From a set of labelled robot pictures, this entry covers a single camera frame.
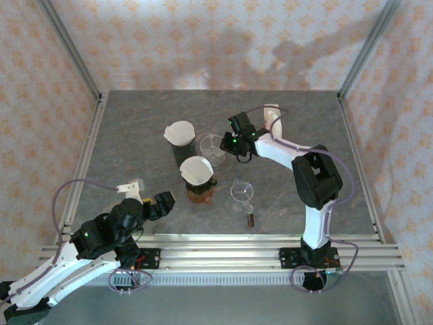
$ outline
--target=metal bracket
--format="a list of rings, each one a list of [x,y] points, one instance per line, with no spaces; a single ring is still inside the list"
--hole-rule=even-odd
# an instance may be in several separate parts
[[[341,268],[340,256],[337,248],[330,247],[321,259],[316,259],[313,263],[307,263],[302,257],[301,248],[280,248],[279,261],[282,269],[294,269],[295,267],[308,265],[317,269],[336,269]]]
[[[159,269],[161,249],[160,248],[141,248],[135,269]]]

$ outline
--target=wire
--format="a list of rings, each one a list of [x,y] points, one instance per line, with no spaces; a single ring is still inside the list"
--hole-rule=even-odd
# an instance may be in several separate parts
[[[144,233],[144,228],[141,227],[140,237],[138,237],[134,242],[138,242],[140,240],[140,238],[143,236],[143,233]],[[134,244],[134,242],[129,242],[128,244],[116,245],[116,247],[123,247],[123,246],[132,245],[132,244]]]
[[[121,272],[121,273],[125,273],[125,274],[128,274],[132,279],[133,279],[133,281],[135,282],[134,283],[134,287],[131,289],[131,288],[128,288],[128,293],[129,294],[131,294],[131,293],[134,293],[135,291],[138,291],[138,290],[141,290],[141,289],[143,289],[143,288],[145,288],[146,286],[148,286],[149,284],[150,284],[150,282],[153,280],[153,276],[149,273],[149,272],[146,272],[146,271],[143,271],[142,269],[123,269],[123,268],[118,268],[118,269],[115,269],[109,276],[108,276],[108,287],[112,290],[112,291],[114,291],[114,292],[116,292],[116,293],[120,293],[120,294],[122,294],[123,292],[125,292],[123,289],[117,289],[111,282],[112,282],[112,278],[114,277],[114,275],[115,274],[117,274],[117,273],[119,273],[119,272]],[[145,282],[144,284],[140,284],[140,285],[138,285],[138,278],[137,279],[135,279],[134,277],[133,277],[133,275],[132,275],[132,273],[139,273],[139,274],[144,274],[144,275],[146,275],[147,277],[149,277],[149,280],[147,281],[147,282]]]
[[[280,108],[278,106],[273,106],[273,105],[262,105],[262,106],[258,106],[258,107],[250,109],[249,111],[247,111],[247,113],[252,112],[254,110],[260,110],[260,109],[262,110],[262,109],[264,109],[266,107],[268,107],[268,108],[276,108],[278,110],[286,112],[285,114],[282,114],[282,115],[278,116],[271,123],[271,126],[269,127],[270,128],[269,132],[271,134],[271,138],[272,138],[273,141],[275,141],[276,143],[278,143],[278,144],[280,144],[282,146],[285,146],[285,147],[287,147],[289,149],[292,149],[292,150],[301,151],[301,152],[314,152],[314,153],[325,154],[327,156],[330,156],[331,158],[333,158],[334,160],[336,160],[343,167],[343,169],[346,171],[346,173],[347,173],[347,175],[349,177],[349,180],[350,180],[350,194],[346,198],[343,198],[342,200],[339,200],[339,201],[335,201],[334,203],[332,203],[331,205],[329,205],[328,208],[326,209],[325,219],[323,221],[325,229],[327,230],[327,232],[325,234],[325,237],[330,242],[335,242],[335,243],[338,243],[338,244],[345,244],[345,245],[353,246],[355,248],[355,253],[353,254],[352,261],[349,263],[346,271],[343,273],[342,277],[333,286],[331,286],[330,288],[323,289],[323,290],[318,290],[317,292],[311,291],[311,290],[302,290],[301,288],[298,288],[297,286],[295,286],[294,285],[294,274],[295,274],[296,270],[301,269],[301,268],[313,269],[313,270],[315,270],[316,274],[320,274],[320,272],[319,272],[318,269],[316,269],[315,267],[307,266],[307,265],[299,265],[298,267],[295,267],[292,270],[292,272],[290,273],[290,283],[291,283],[292,287],[294,289],[296,289],[297,291],[300,291],[302,293],[322,293],[322,292],[325,292],[325,291],[329,291],[329,290],[337,287],[347,277],[349,271],[352,269],[352,266],[355,263],[355,260],[357,259],[358,252],[359,252],[359,247],[355,243],[353,243],[353,242],[347,242],[345,240],[335,240],[335,239],[332,239],[329,236],[329,220],[331,218],[332,209],[334,207],[338,206],[338,205],[344,204],[344,203],[346,203],[346,202],[348,202],[348,201],[350,201],[350,200],[353,199],[353,197],[355,196],[355,179],[354,179],[353,174],[350,171],[349,167],[346,165],[346,163],[339,156],[337,156],[336,154],[333,154],[333,153],[328,152],[326,150],[313,149],[313,148],[300,148],[298,146],[293,146],[293,145],[290,145],[290,144],[288,144],[286,142],[283,142],[283,141],[279,140],[278,138],[276,138],[274,136],[274,134],[273,134],[273,127],[274,127],[274,125],[276,124],[277,121],[281,120],[283,117],[285,117],[285,116],[288,115],[288,113],[289,113],[288,109]]]
[[[72,183],[76,183],[76,182],[84,182],[84,183],[89,183],[95,186],[98,186],[100,188],[105,188],[107,190],[111,190],[111,191],[117,191],[117,188],[111,188],[110,186],[105,186],[105,185],[101,185],[99,183],[97,183],[96,181],[93,181],[91,179],[83,179],[83,178],[77,178],[77,179],[72,179],[70,181],[67,181],[66,183],[63,183],[58,189],[57,191],[55,191],[54,197],[53,197],[53,201],[51,203],[51,218],[52,218],[52,222],[55,228],[55,232],[58,235],[58,247],[57,247],[57,251],[55,252],[53,261],[51,262],[51,265],[49,267],[47,267],[45,269],[44,272],[42,272],[39,276],[37,276],[35,279],[33,279],[32,281],[30,281],[29,283],[25,284],[24,286],[22,286],[21,288],[18,288],[16,290],[16,293],[12,293],[11,295],[9,295],[8,297],[6,297],[2,302],[0,302],[0,308],[1,306],[3,306],[4,304],[6,304],[6,302],[12,298],[14,298],[16,295],[19,295],[23,290],[26,290],[29,286],[32,286],[33,284],[35,284],[36,282],[38,282],[41,278],[43,278],[45,275],[47,275],[47,273],[53,268],[53,266],[57,263],[57,260],[59,259],[60,256],[60,252],[62,251],[62,246],[63,246],[63,240],[62,240],[62,231],[60,230],[60,227],[57,223],[57,217],[55,216],[55,202],[57,201],[57,198],[59,196],[59,193],[69,184]]]

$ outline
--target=white plastic part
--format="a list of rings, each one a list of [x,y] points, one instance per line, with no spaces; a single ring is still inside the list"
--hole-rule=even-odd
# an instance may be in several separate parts
[[[296,146],[297,148],[310,148],[305,146],[299,146],[297,144],[294,144],[284,139],[279,139],[279,140],[287,144],[290,144],[291,146]],[[269,133],[266,133],[261,137],[259,137],[259,139],[255,142],[255,145],[256,145],[257,154],[260,157],[265,157],[274,160],[277,163],[286,166],[291,171],[293,170],[292,161],[297,156],[303,156],[305,154],[305,152],[299,152],[297,150],[289,149],[285,146],[282,146],[281,144],[277,144],[272,140],[271,135]]]
[[[305,206],[305,230],[302,239],[312,249],[320,248],[328,241],[326,234],[329,233],[329,229],[325,228],[325,214],[326,209],[333,202],[329,201],[326,203],[320,211],[316,208]]]
[[[116,253],[114,251],[98,257],[96,260],[91,261],[90,264],[75,271],[50,291],[48,294],[48,305],[54,307],[71,292],[92,281],[94,278],[106,272],[113,271],[117,267],[120,267],[120,262],[116,261]]]
[[[74,244],[65,243],[60,252],[59,259],[53,268],[41,278],[39,281],[23,290],[20,295],[16,295],[11,299],[12,305],[16,304],[19,310],[34,307],[46,294],[61,281],[66,279],[70,274],[75,272],[92,261],[88,259],[76,259],[78,252]],[[16,291],[25,284],[40,276],[53,263],[54,257],[47,260],[44,264],[34,270],[25,278],[18,280],[10,285],[9,294]]]
[[[265,104],[265,106],[266,105],[279,107],[278,104]],[[272,122],[281,116],[281,111],[278,108],[265,107],[265,109],[263,110],[263,114],[265,118],[265,129],[271,130]],[[281,120],[275,122],[272,133],[275,137],[283,137],[283,127],[281,125]]]
[[[143,190],[143,184],[140,185],[142,180],[136,179],[135,181],[132,181],[131,183],[119,185],[117,186],[117,192],[118,193],[125,193],[126,198],[134,198],[141,203],[143,203],[143,200],[140,197],[140,190]]]
[[[279,140],[297,148],[310,148],[299,146],[284,139]],[[271,135],[268,133],[259,137],[255,144],[257,154],[260,157],[274,160],[277,163],[286,166],[291,171],[293,170],[292,161],[297,156],[303,156],[305,154],[305,152],[289,149],[285,146],[282,146],[281,144],[277,144],[272,140]],[[325,229],[325,214],[326,208],[332,202],[333,201],[325,204],[320,211],[316,208],[310,208],[306,206],[305,231],[302,238],[312,249],[320,248],[327,242],[326,234],[328,233],[328,229]]]

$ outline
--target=metal rod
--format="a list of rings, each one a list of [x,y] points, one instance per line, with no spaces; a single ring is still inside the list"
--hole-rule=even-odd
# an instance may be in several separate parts
[[[66,52],[68,52],[78,73],[86,84],[87,89],[90,91],[90,94],[93,96],[93,98],[95,98],[95,100],[98,100],[100,94],[97,85],[95,84],[95,81],[93,80],[90,72],[87,70],[87,67],[83,59],[81,58],[80,53],[76,49],[74,42],[72,42],[72,39],[70,38],[68,31],[63,25],[63,22],[60,19],[57,11],[55,10],[53,3],[51,2],[51,0],[37,0],[37,2],[41,7],[42,11],[47,16],[52,27],[54,28],[54,31],[59,37],[60,42],[66,49]]]
[[[374,47],[379,42],[380,37],[383,35],[386,27],[388,26],[391,18],[395,14],[398,6],[400,5],[401,0],[387,0],[382,12],[379,15],[378,20],[376,21],[373,29],[371,30],[367,40],[361,48],[361,51],[358,54],[358,57],[355,60],[352,68],[349,71],[349,74],[344,80],[343,85],[338,93],[338,98],[342,100],[345,98],[355,83],[357,77],[361,73],[364,65],[368,61],[371,53],[374,50]]]

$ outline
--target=glass beaker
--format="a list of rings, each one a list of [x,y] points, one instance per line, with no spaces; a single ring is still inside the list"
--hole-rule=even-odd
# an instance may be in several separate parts
[[[236,212],[247,214],[248,227],[254,227],[254,207],[250,204],[254,190],[251,184],[235,179],[230,189],[230,195],[233,199],[231,208]]]
[[[219,148],[222,139],[219,135],[210,134],[200,142],[202,156],[209,160],[214,167],[222,164],[225,160],[225,152]]]

